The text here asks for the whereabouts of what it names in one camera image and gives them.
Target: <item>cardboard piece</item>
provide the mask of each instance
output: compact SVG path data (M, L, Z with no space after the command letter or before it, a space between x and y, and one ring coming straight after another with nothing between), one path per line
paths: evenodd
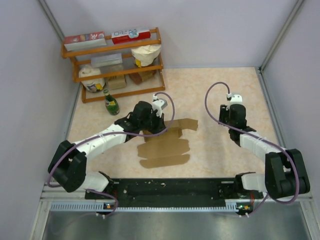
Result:
M165 133L155 137L145 137L145 143L137 147L138 156L145 158L140 160L141 166L152 169L187 163L190 155L185 153L190 150L189 140L180 139L182 130L185 129L196 131L198 121L190 118L177 119Z
M154 158L151 160L150 159L140 160L140 164L142 167L146 169L153 169L153 168L186 164L189 161L189 158L190 158L189 154L178 155L178 156L175 156L174 161L172 161L172 156L167 156L167 157Z

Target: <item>grey panel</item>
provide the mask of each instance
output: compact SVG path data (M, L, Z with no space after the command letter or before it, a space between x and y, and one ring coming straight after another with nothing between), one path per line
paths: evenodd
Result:
M320 1L308 0L264 71L288 148L299 149L320 206Z
M3 1L0 21L0 239L24 240L78 85L37 1Z
M65 36L159 27L165 67L181 68L260 66L296 0L46 2Z
M82 215L80 212L51 212L48 224L54 231ZM266 203L249 218L229 213L118 213L102 220L85 216L61 234L46 226L43 240L308 240L299 203L283 206Z

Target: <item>white container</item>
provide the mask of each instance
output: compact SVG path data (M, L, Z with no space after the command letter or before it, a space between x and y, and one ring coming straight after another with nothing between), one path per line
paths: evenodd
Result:
M83 68L81 68L81 70L79 71L79 78L90 77L90 76L95 76L100 74L101 74L101 71L99 68L94 68L90 64L87 64ZM105 79L102 77L97 79L82 81L81 83L91 93L96 93L101 91L106 84Z

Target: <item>wooden shelf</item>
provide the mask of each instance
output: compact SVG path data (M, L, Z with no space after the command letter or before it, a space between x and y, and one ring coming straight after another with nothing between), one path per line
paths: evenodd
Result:
M145 67L137 67L134 64L134 60L132 58L131 53L122 54L122 61L123 61L124 70L109 71L108 66L106 66L106 67L100 67L101 74L99 74L99 75L79 77L79 71L81 69L81 66L86 65L86 64L90 64L91 60L87 59L87 60L78 61L76 59L77 56L99 54L99 53L116 51L116 50L123 50L123 49L131 49L131 48L152 45L152 44L161 44L161 36L160 36L159 29L156 27L154 29L151 29L150 32L152 34L156 34L156 39L149 38L149 39L145 39L145 40L139 40L139 41L135 41L135 42L127 42L127 43L116 44L116 45L113 45L113 43L112 43L110 46L96 47L96 48L78 50L78 51L67 51L67 49L65 48L64 42L62 42L60 54L64 59L70 58L70 61L72 63L72 67L73 67L72 78L73 78L73 81L76 83L79 83L82 81L87 81L87 80L99 79L99 78L109 78L109 77L118 76L118 75L127 76L128 74L140 73L140 72L146 72L146 71L157 70L159 72L160 86L150 87L150 88L146 88L146 89L139 89L139 90L136 90L137 87L135 87L135 90L131 90L131 91L129 90L127 92L119 92L119 93L115 93L115 94L111 93L115 98L138 95L138 94L145 94L145 93L152 93L152 92L156 92L156 91L163 91L166 89L166 85L165 85L165 81L164 81L164 78L162 75L162 69L164 68L164 63L163 63L163 60L161 57L161 53L154 60L152 65L145 66ZM106 36L105 40L111 42L111 35ZM83 103L89 103L89 102L95 102L95 101L103 101L105 99L105 97L104 96L97 96L97 97L87 98L87 90L82 85L81 99L82 99Z
M159 29L156 27L155 29L151 29L150 32L152 34L156 34L157 39L147 39L147 40L141 40L136 42L128 42L128 43L116 44L111 46L97 47L93 49L85 49L80 51L67 51L67 49L65 48L64 42L62 42L61 56L64 59L66 59L66 58L88 55L88 54L97 54L97 53L103 53L103 52L109 52L109 51L115 51L115 50L121 50L121 49L137 48L137 47L152 45L152 44L161 44L161 36L160 36ZM111 35L106 36L105 39L110 40Z
M124 58L129 58L132 57L131 54L125 54ZM94 75L94 76L86 76L86 77L79 77L79 68L78 67L73 67L73 81L75 83L79 83L82 81L86 81L86 80L92 80L92 79L99 79L99 78L109 78L109 77L113 77L113 76L118 76L118 75L126 75L126 74L133 74L133 73L140 73L140 72L146 72L146 71L153 71L153 70L161 70L164 68L163 64L161 64L162 62L162 58L161 55L159 54L159 56L157 57L157 59L155 59L155 62L158 62L157 64L154 64L152 66L145 66L145 67L137 67L134 66L133 62L134 60L132 58L130 58L129 60L132 62L132 64L130 64L130 66L126 66L126 70L122 70L122 71L115 71L115 72L106 72L106 73L102 73L99 75ZM86 60L86 61L78 61L76 62L76 65L83 65L83 64L89 64L91 63L90 60Z
M145 88L145 89L140 89L140 90L130 90L130 91L126 91L126 92L118 92L120 90L124 90L125 88L120 88L120 89L116 89L116 90L111 90L110 94L115 97L115 98L121 98L121 97L127 97L127 96L133 96L133 95L139 95L139 94L147 94L147 93L153 93L153 92L159 92L159 91L163 91L166 89L166 85L165 85L165 81L164 81L164 76L162 74L162 70L158 70L159 73L159 78L160 78L160 85L156 86L156 87L151 87L151 88ZM147 82L143 82L143 84L145 83L150 83L150 81L154 81L155 79L149 79L147 80ZM102 93L99 95L99 93L91 93L91 92L87 92L86 88L84 87L84 85L82 85L82 89L81 89L81 100L83 103L91 103L91 102L96 102L96 101L104 101L105 100L105 96L102 95Z

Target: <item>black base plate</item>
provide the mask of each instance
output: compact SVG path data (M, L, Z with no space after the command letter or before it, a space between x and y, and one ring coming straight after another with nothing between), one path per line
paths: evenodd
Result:
M255 199L263 198L257 191L247 191L239 197L234 181L235 178L114 178L104 192L115 196L123 208L224 207L226 199L249 200L251 193ZM86 192L85 199L107 197Z

